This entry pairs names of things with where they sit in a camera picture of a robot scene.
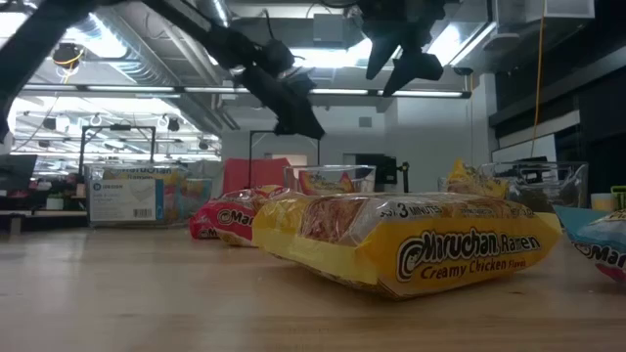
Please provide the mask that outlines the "blue Maruchan ramen pack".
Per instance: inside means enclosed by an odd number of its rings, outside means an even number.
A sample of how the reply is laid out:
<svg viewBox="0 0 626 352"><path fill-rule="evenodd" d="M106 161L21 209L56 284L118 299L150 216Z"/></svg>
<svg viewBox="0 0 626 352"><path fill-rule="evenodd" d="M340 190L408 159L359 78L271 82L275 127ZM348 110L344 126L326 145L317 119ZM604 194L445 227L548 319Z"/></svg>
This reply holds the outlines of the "blue Maruchan ramen pack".
<svg viewBox="0 0 626 352"><path fill-rule="evenodd" d="M555 205L573 246L596 268L626 286L626 208L607 212Z"/></svg>
<svg viewBox="0 0 626 352"><path fill-rule="evenodd" d="M169 223L182 221L188 215L184 196L187 192L188 171L182 166L129 166L104 167L103 180L106 181L145 181L161 182L154 194L162 199L163 220Z"/></svg>

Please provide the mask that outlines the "black clamp mount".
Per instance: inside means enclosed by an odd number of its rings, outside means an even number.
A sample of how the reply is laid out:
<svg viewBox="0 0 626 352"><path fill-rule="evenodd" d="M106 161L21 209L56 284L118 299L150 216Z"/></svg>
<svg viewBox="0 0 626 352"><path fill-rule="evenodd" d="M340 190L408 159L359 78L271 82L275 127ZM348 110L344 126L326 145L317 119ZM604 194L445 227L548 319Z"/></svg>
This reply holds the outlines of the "black clamp mount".
<svg viewBox="0 0 626 352"><path fill-rule="evenodd" d="M410 191L408 161L398 162L395 156L385 154L357 154L355 161L357 164L374 166L376 192Z"/></svg>

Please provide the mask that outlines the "long overhead light bar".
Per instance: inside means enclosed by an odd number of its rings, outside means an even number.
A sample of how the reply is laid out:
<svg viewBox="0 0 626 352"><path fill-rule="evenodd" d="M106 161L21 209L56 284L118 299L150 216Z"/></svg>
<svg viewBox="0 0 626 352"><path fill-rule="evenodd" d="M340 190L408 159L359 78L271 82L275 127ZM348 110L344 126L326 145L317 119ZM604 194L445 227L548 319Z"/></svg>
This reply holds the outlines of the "long overhead light bar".
<svg viewBox="0 0 626 352"><path fill-rule="evenodd" d="M94 84L45 84L26 83L15 88L19 93L124 93L124 94L218 94L218 95L250 95L243 87L228 86L141 86L141 85L94 85ZM382 90L350 89L350 88L314 88L310 96L353 96L382 98ZM399 90L391 94L392 98L436 98L436 99L468 99L471 91L441 90Z"/></svg>

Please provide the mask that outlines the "yellow Maruchan ramen pack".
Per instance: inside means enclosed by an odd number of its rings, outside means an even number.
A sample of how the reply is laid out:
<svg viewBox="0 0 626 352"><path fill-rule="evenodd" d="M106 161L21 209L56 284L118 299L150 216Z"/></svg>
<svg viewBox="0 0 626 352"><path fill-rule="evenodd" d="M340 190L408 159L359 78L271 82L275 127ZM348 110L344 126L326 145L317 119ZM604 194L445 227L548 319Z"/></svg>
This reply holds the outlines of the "yellow Maruchan ramen pack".
<svg viewBox="0 0 626 352"><path fill-rule="evenodd" d="M524 270L544 259L560 235L553 213L454 193L282 198L267 202L252 223L260 249L394 299Z"/></svg>
<svg viewBox="0 0 626 352"><path fill-rule="evenodd" d="M509 185L507 180L485 175L476 168L465 164L461 159L457 159L451 172L446 177L439 179L438 191L505 198Z"/></svg>

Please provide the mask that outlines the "dark computer monitor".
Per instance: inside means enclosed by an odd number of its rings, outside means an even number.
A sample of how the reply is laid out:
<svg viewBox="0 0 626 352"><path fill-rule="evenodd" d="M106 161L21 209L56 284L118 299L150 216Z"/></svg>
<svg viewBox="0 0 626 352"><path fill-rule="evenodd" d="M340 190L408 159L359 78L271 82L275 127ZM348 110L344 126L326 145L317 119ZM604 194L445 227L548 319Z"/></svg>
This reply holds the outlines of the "dark computer monitor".
<svg viewBox="0 0 626 352"><path fill-rule="evenodd" d="M23 191L28 188L36 154L0 155L0 191Z"/></svg>

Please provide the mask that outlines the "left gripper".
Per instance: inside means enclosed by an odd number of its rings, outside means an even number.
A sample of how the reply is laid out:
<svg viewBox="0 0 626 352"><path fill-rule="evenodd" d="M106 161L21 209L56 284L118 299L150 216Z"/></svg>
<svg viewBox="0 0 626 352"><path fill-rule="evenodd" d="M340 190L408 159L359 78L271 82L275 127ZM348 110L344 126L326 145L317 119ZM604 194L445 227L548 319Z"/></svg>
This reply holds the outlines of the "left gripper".
<svg viewBox="0 0 626 352"><path fill-rule="evenodd" d="M307 95L316 87L309 73L295 66L295 55L280 40L265 44L242 33L213 26L201 40L203 48L228 70L235 88L246 88L278 120L276 135L301 135L321 140L326 132Z"/></svg>

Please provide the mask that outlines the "white barcode label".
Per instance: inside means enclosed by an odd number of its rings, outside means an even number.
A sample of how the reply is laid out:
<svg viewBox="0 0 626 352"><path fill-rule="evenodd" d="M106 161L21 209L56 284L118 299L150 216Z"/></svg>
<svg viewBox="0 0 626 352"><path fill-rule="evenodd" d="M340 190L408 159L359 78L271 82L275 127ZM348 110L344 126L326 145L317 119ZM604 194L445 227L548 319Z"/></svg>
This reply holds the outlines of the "white barcode label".
<svg viewBox="0 0 626 352"><path fill-rule="evenodd" d="M88 189L91 222L148 222L164 219L163 183L155 179L98 180Z"/></svg>

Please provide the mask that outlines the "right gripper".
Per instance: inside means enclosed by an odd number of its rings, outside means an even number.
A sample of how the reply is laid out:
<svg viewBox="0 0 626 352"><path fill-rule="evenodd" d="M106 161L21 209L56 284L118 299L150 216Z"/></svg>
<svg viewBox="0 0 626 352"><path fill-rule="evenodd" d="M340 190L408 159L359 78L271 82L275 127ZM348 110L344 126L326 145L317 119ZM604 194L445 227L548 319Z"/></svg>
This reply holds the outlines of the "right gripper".
<svg viewBox="0 0 626 352"><path fill-rule="evenodd" d="M362 30L372 42L366 78L373 80L399 45L423 48L432 40L431 29L445 18L445 0L359 0ZM443 66L436 56L404 50L382 91L391 97L414 79L437 81Z"/></svg>

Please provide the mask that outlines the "red fabric panel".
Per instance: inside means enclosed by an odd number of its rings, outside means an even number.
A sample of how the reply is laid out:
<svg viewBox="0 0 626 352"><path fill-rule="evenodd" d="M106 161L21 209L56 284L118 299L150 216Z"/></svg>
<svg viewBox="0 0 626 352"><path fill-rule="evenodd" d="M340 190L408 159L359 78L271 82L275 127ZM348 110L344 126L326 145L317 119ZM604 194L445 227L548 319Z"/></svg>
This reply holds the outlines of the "red fabric panel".
<svg viewBox="0 0 626 352"><path fill-rule="evenodd" d="M286 158L244 159L225 161L222 193L262 186L283 186L284 169L290 166Z"/></svg>

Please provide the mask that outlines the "clear plastic bin white label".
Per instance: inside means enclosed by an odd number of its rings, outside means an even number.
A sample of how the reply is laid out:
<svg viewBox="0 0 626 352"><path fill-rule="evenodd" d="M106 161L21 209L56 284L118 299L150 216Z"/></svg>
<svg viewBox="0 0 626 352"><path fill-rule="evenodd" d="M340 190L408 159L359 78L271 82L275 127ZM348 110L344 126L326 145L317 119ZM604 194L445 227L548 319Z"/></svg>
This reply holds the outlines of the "clear plastic bin white label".
<svg viewBox="0 0 626 352"><path fill-rule="evenodd" d="M182 165L85 167L87 215L93 227L169 227L187 224L202 232L210 223L203 208L212 180Z"/></svg>

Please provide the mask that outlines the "red Maruchan ramen pack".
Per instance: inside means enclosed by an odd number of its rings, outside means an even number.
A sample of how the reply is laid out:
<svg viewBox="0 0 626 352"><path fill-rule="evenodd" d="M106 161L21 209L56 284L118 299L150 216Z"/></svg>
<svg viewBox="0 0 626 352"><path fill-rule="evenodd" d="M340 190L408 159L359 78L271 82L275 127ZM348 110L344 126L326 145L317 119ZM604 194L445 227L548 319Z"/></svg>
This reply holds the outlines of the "red Maruchan ramen pack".
<svg viewBox="0 0 626 352"><path fill-rule="evenodd" d="M262 186L226 193L209 200L190 219L195 240L219 239L231 246L254 247L252 222L266 202L292 197L295 191L282 186Z"/></svg>
<svg viewBox="0 0 626 352"><path fill-rule="evenodd" d="M352 180L346 172L342 172L337 180L332 181L320 173L300 171L298 182L301 191L308 196L328 196L355 192Z"/></svg>

